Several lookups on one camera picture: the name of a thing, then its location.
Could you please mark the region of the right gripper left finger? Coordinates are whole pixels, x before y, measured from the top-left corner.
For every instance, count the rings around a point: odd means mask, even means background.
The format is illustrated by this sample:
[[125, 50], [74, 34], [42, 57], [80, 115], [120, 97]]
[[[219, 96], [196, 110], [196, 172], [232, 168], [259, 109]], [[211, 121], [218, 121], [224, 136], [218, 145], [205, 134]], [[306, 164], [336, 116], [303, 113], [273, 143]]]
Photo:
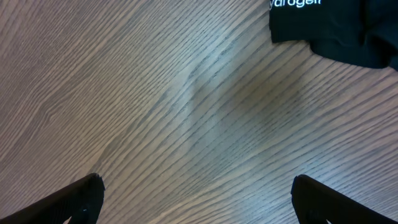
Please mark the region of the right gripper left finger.
[[105, 186], [100, 175], [91, 173], [53, 194], [1, 219], [1, 223], [96, 224], [104, 202]]

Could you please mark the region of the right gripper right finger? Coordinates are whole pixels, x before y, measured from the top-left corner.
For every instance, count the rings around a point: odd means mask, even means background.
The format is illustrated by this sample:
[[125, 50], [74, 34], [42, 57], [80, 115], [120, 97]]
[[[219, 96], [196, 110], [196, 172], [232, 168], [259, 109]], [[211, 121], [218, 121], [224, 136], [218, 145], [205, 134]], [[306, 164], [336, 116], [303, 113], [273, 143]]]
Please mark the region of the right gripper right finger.
[[397, 224], [307, 175], [294, 178], [290, 193], [300, 224]]

